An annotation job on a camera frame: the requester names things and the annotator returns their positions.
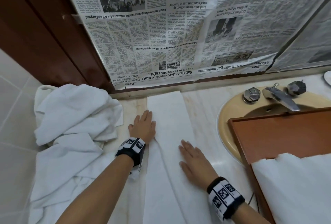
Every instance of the wooden board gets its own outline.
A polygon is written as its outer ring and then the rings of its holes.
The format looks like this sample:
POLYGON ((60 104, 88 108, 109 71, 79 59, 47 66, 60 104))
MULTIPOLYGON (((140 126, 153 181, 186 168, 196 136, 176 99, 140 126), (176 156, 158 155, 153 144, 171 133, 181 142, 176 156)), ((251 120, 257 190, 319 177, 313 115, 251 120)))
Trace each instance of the wooden board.
POLYGON ((331 153, 331 107, 228 121, 265 218, 275 223, 251 164, 290 153, 299 158, 331 153))

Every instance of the hand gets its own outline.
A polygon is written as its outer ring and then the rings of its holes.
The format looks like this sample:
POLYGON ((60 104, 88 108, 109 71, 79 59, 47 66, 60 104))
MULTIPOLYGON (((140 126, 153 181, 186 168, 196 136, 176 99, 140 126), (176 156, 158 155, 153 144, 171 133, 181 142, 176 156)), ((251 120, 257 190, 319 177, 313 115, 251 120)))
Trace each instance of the hand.
POLYGON ((146 110, 141 117, 137 115, 133 125, 128 126, 130 137, 141 138, 149 144, 155 136, 155 126, 156 122, 152 121, 152 112, 146 110))
POLYGON ((207 191, 207 187, 218 178, 216 171, 199 148, 184 140, 181 144, 179 150, 186 161, 179 163, 183 172, 191 183, 207 191))

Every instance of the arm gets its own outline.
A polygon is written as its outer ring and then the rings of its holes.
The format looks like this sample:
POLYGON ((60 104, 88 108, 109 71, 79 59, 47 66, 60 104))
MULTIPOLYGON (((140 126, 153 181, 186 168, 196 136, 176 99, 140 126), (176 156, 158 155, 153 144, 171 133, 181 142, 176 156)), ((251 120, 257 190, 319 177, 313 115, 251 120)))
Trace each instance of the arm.
MULTIPOLYGON (((155 135, 156 122, 146 110, 129 125, 130 137, 141 138, 146 144, 155 135)), ((117 156, 112 163, 68 206, 56 224, 106 224, 109 221, 126 180, 133 167, 127 155, 117 156)))
MULTIPOLYGON (((181 144, 179 150, 186 161, 180 162, 183 172, 190 182, 207 191, 208 186, 218 178, 216 171, 199 148, 184 140, 181 144)), ((231 219, 236 224, 270 224, 246 203, 239 205, 231 219)))

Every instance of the beige sink basin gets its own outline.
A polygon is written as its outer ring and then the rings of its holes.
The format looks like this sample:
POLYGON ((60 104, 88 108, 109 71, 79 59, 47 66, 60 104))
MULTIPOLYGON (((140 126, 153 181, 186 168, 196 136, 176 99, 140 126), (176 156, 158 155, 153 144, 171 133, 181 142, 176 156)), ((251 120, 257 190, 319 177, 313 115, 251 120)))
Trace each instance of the beige sink basin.
MULTIPOLYGON (((261 98, 254 104, 246 104, 242 99, 242 93, 234 96, 223 105, 218 116, 218 134, 228 151, 240 162, 242 160, 229 130, 228 120, 230 118, 257 117, 288 111, 286 107, 280 105, 275 100, 266 99, 262 94, 264 88, 258 88, 261 91, 261 98)), ((331 100, 311 92, 305 92, 293 100, 299 105, 301 110, 331 107, 331 100)))

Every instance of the tap knob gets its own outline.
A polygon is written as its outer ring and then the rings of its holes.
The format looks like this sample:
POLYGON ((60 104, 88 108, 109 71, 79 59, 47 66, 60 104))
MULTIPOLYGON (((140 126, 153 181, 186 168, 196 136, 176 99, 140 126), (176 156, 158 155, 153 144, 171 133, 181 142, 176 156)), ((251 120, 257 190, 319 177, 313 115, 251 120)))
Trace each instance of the tap knob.
POLYGON ((252 104, 256 101, 258 101, 261 97, 261 92, 259 89, 252 87, 243 93, 243 100, 248 103, 252 104))
POLYGON ((307 91, 306 84, 302 81, 294 81, 287 85, 288 94, 297 96, 307 91))

